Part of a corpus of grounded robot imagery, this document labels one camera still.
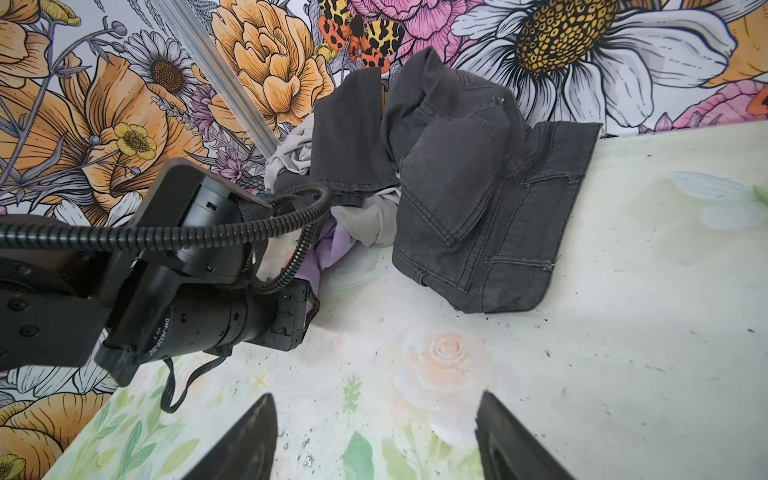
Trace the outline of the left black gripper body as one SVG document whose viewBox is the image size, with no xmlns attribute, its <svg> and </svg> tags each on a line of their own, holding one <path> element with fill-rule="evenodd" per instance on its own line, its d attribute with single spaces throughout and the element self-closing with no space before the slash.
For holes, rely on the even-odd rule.
<svg viewBox="0 0 768 480">
<path fill-rule="evenodd" d="M 266 295 L 249 287 L 187 284 L 160 316 L 143 358 L 164 360 L 200 351 L 227 356 L 243 342 L 290 351 L 302 343 L 317 311 L 317 299 L 305 280 L 294 279 Z"/>
</svg>

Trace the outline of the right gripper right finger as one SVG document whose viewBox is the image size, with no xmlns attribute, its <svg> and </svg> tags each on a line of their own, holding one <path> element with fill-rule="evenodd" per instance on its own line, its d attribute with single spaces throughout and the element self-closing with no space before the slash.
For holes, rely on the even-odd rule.
<svg viewBox="0 0 768 480">
<path fill-rule="evenodd" d="M 475 435 L 485 479 L 574 480 L 490 391 L 482 394 Z"/>
</svg>

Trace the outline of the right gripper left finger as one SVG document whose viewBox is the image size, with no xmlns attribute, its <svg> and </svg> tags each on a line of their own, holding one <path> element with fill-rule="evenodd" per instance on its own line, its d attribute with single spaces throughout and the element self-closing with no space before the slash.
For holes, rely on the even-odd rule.
<svg viewBox="0 0 768 480">
<path fill-rule="evenodd" d="M 266 393 L 240 417 L 183 479 L 269 479 L 277 439 L 277 409 L 274 397 Z"/>
</svg>

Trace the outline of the lavender purple cloth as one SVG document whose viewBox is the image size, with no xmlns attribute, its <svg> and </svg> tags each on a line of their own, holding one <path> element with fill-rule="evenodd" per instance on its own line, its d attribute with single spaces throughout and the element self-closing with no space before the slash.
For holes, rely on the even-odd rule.
<svg viewBox="0 0 768 480">
<path fill-rule="evenodd" d="M 314 294 L 320 290 L 321 274 L 341 260 L 357 243 L 333 216 L 320 229 L 316 242 L 307 253 L 296 275 L 307 281 Z"/>
</svg>

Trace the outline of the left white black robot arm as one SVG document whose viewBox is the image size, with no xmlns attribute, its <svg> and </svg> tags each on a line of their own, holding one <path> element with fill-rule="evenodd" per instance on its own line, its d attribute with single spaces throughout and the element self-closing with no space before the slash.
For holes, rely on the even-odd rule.
<svg viewBox="0 0 768 480">
<path fill-rule="evenodd" d="M 93 360 L 125 386 L 183 354 L 295 347 L 309 296 L 295 276 L 332 200 L 319 183 L 253 195 L 175 159 L 123 226 L 4 216 L 2 368 Z"/>
</svg>

